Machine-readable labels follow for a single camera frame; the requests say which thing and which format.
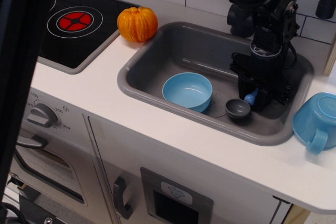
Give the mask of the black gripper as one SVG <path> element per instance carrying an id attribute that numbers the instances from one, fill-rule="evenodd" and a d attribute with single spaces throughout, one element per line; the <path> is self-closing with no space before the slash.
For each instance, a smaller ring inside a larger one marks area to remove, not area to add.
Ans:
<path id="1" fill-rule="evenodd" d="M 291 85 L 283 75 L 283 63 L 280 57 L 266 59 L 253 55 L 244 55 L 237 52 L 231 55 L 230 70 L 238 74 L 239 97 L 257 92 L 253 111 L 261 111 L 271 100 L 282 105 L 290 101 Z"/>

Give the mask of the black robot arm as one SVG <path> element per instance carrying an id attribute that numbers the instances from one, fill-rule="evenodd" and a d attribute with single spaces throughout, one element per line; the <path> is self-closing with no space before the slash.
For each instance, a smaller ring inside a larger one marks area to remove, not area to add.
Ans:
<path id="1" fill-rule="evenodd" d="M 271 100 L 282 105 L 290 101 L 292 87 L 284 70 L 297 63 L 291 44 L 297 35 L 296 0 L 229 0 L 232 6 L 227 22 L 232 34 L 249 37 L 248 55 L 232 53 L 230 69 L 238 74 L 239 97 L 253 111 L 260 111 Z"/>

